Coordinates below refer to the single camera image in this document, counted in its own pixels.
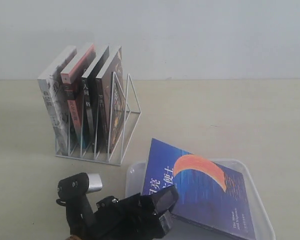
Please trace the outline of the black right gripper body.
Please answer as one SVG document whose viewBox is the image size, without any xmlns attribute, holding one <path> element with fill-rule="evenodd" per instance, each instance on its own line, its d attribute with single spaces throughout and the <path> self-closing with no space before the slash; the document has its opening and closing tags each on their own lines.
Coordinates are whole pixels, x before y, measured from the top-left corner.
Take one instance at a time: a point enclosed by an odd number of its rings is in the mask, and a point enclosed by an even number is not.
<svg viewBox="0 0 300 240">
<path fill-rule="evenodd" d="M 93 212 L 81 199 L 69 202 L 70 234 L 80 240 L 153 240 L 165 236 L 164 211 L 151 197 L 135 194 L 122 200 L 108 196 Z"/>
</svg>

